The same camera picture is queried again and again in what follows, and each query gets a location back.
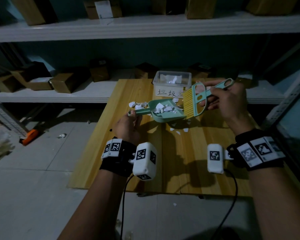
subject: yellow bristles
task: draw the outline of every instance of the yellow bristles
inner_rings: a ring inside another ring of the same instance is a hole
[[[187,90],[182,95],[183,95],[184,115],[187,116],[185,119],[190,119],[194,116],[192,89]]]

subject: qr code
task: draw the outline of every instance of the qr code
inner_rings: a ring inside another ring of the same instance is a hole
[[[210,160],[220,161],[220,152],[218,152],[218,151],[210,151]]]
[[[146,174],[142,174],[142,175],[137,175],[138,178],[140,178],[141,180],[147,180],[147,179],[151,179],[148,175]]]
[[[261,156],[272,153],[269,146],[265,142],[261,143],[259,145],[255,145],[255,148],[258,150],[258,152],[260,153]]]
[[[153,151],[150,151],[150,161],[156,164],[156,155]]]
[[[110,144],[106,145],[103,153],[108,152],[108,151],[109,151],[109,148],[110,148]]]
[[[254,153],[254,151],[251,148],[245,149],[245,150],[241,151],[240,153],[246,162],[257,158],[257,155]]]
[[[275,152],[281,152],[280,148],[278,147],[278,145],[274,141],[269,141],[269,143],[270,143],[270,145],[272,146],[272,148]]]
[[[136,153],[136,160],[146,158],[146,149],[139,150]]]
[[[119,151],[120,143],[112,143],[110,151]]]

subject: orange object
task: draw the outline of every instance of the orange object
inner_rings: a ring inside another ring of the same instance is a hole
[[[25,139],[20,139],[19,142],[26,146],[28,145],[31,141],[33,141],[37,136],[39,135],[39,131],[36,129],[32,129],[27,133],[27,138]]]

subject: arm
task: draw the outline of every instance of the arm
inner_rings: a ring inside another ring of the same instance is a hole
[[[220,80],[206,82],[214,86]],[[237,136],[254,129],[247,112],[244,86],[235,83],[227,91],[211,88],[208,109],[220,109],[229,128]],[[250,188],[263,239],[300,239],[300,192],[283,168],[249,172]]]
[[[138,145],[142,116],[124,115],[115,125],[119,139]],[[61,232],[63,239],[114,239],[115,224],[127,177],[100,169],[90,189]]]

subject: left hand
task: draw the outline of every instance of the left hand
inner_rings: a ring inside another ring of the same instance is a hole
[[[114,133],[116,137],[137,146],[140,140],[138,128],[141,120],[142,115],[137,116],[134,110],[131,110],[130,116],[128,116],[128,113],[126,113],[121,119],[118,120],[114,127]]]

